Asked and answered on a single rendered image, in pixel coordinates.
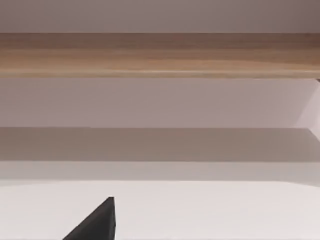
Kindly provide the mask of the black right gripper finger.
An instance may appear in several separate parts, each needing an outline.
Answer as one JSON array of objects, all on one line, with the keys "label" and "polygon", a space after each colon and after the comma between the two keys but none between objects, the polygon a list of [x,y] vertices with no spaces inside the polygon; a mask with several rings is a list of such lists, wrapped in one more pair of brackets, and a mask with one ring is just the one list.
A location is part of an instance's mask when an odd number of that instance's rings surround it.
[{"label": "black right gripper finger", "polygon": [[108,197],[62,240],[115,240],[115,198]]}]

